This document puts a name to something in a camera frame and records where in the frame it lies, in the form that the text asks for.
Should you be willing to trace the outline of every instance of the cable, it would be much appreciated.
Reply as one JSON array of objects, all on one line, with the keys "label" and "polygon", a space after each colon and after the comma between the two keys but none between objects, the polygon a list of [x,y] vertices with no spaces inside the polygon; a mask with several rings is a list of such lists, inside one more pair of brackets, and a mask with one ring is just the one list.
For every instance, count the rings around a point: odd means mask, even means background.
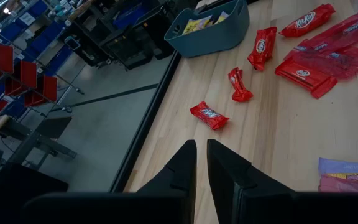
[{"label": "cable", "polygon": [[15,154],[16,153],[16,151],[13,151],[5,142],[4,142],[4,138],[2,138],[2,136],[1,136],[1,141],[2,141],[2,143],[5,145],[5,147],[7,147],[10,151],[12,151],[13,152],[13,154]]}]

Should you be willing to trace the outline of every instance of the floor stripe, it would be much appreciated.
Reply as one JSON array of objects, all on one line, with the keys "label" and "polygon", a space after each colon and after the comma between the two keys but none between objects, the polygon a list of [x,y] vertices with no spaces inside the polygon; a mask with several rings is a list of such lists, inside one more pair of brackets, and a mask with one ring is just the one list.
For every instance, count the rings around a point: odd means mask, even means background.
[{"label": "floor stripe", "polygon": [[[136,88],[136,89],[133,89],[133,90],[123,91],[121,93],[115,93],[115,94],[112,94],[112,95],[103,96],[103,97],[96,98],[96,99],[93,99],[93,100],[87,100],[87,101],[84,101],[84,102],[75,103],[73,105],[67,105],[67,106],[69,106],[71,108],[74,108],[76,106],[82,106],[82,105],[87,105],[87,104],[90,104],[90,103],[95,103],[95,102],[99,102],[99,101],[103,101],[103,100],[109,100],[109,99],[117,98],[119,96],[125,96],[125,95],[129,95],[129,94],[133,94],[133,93],[138,93],[140,91],[151,90],[151,89],[156,88],[157,86],[158,86],[158,84],[143,86],[143,87]],[[60,110],[61,109],[57,108],[57,109],[51,110],[50,112],[60,111]]]}]

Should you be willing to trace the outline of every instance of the kit kat logo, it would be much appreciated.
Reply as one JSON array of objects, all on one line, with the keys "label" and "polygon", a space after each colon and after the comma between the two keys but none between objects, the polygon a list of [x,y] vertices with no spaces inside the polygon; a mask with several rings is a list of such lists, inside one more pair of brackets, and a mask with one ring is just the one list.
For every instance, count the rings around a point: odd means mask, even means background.
[{"label": "kit kat logo", "polygon": [[219,114],[212,109],[202,109],[201,113],[209,118],[214,118],[219,116]]},{"label": "kit kat logo", "polygon": [[307,71],[307,70],[302,70],[302,69],[296,71],[296,74],[299,75],[299,76],[302,76],[302,77],[306,77],[306,76],[310,75],[309,71]]},{"label": "kit kat logo", "polygon": [[260,39],[256,44],[256,51],[262,53],[265,50],[265,39]]},{"label": "kit kat logo", "polygon": [[307,13],[305,16],[303,16],[302,18],[298,19],[295,22],[295,27],[296,28],[304,28],[306,27],[316,16],[315,12],[309,12]]}]

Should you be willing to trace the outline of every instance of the metal rack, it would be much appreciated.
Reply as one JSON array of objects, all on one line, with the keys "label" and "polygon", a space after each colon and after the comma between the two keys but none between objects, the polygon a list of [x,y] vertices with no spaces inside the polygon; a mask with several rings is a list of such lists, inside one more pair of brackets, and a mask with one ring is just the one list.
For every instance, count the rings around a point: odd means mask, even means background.
[{"label": "metal rack", "polygon": [[[65,95],[67,95],[68,91],[70,91],[71,88],[74,88],[76,90],[76,92],[80,93],[80,94],[84,94],[78,87],[74,86],[72,84],[72,82],[69,82],[68,80],[64,79],[63,77],[61,77],[59,74],[57,74],[55,71],[51,71],[49,70],[49,68],[43,64],[42,62],[39,61],[39,57],[43,54],[43,52],[37,57],[37,58],[33,58],[33,56],[29,55],[24,49],[20,48],[19,46],[17,46],[15,43],[13,43],[13,41],[10,41],[9,39],[7,39],[6,37],[4,37],[3,35],[0,34],[0,39],[2,39],[3,41],[7,42],[7,45],[12,46],[14,49],[20,50],[22,54],[24,54],[26,57],[30,57],[33,62],[37,62],[37,64],[44,70],[44,72],[51,72],[53,74],[54,77],[59,78],[60,80],[62,80],[64,83],[66,83],[68,85],[68,87],[65,89],[65,92],[58,98],[58,100],[56,102],[51,101],[50,99],[48,99],[47,97],[45,97],[42,93],[38,92],[37,90],[27,86],[25,83],[22,83],[19,79],[17,79],[16,77],[14,77],[13,75],[11,75],[10,73],[6,73],[3,72],[0,69],[0,72],[2,72],[2,76],[0,77],[0,84],[3,83],[3,81],[5,80],[5,78],[9,77],[12,80],[15,80],[17,82],[19,82],[21,85],[27,87],[28,91],[33,91],[35,94],[39,95],[40,97],[42,97],[44,100],[46,100],[48,103],[52,103],[54,105],[55,108],[59,108],[60,110],[66,111],[67,113],[71,113],[71,108],[67,107],[67,106],[60,106],[60,102],[62,100],[62,97],[64,97]],[[41,76],[43,74],[43,72],[38,73],[37,77]],[[13,101],[19,102],[19,104],[23,103],[21,102],[21,100],[19,100],[19,97],[22,96],[24,93],[20,94],[19,96],[8,96],[10,99],[12,99]],[[7,96],[2,93],[2,95],[0,96],[0,101],[4,98],[7,98]],[[28,109],[35,111],[37,114],[43,116],[43,117],[47,117],[46,114],[38,111],[37,109],[35,109],[34,107],[28,107]]]}]

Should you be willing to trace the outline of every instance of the wooden table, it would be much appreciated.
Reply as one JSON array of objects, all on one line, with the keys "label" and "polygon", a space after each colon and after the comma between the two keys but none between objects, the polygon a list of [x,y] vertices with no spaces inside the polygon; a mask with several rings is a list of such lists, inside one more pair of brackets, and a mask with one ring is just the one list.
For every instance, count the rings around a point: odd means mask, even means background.
[{"label": "wooden table", "polygon": [[[325,25],[294,39],[277,34],[273,59],[265,64],[265,70],[258,72],[252,68],[247,56],[254,46],[257,29],[277,26],[281,30],[326,2],[334,6],[336,13]],[[303,39],[355,12],[358,0],[260,0],[251,4],[250,26],[237,47],[181,60],[126,190],[139,189],[187,139],[195,139],[198,147],[195,222],[217,223],[208,183],[207,139],[217,139],[295,190],[318,189],[319,157],[358,162],[358,75],[339,82],[316,100],[305,89],[274,74],[284,56]],[[244,85],[254,94],[247,103],[231,99],[234,90],[227,74],[234,67],[244,70]],[[189,109],[202,100],[230,118],[225,127],[212,131],[190,114]]]}]

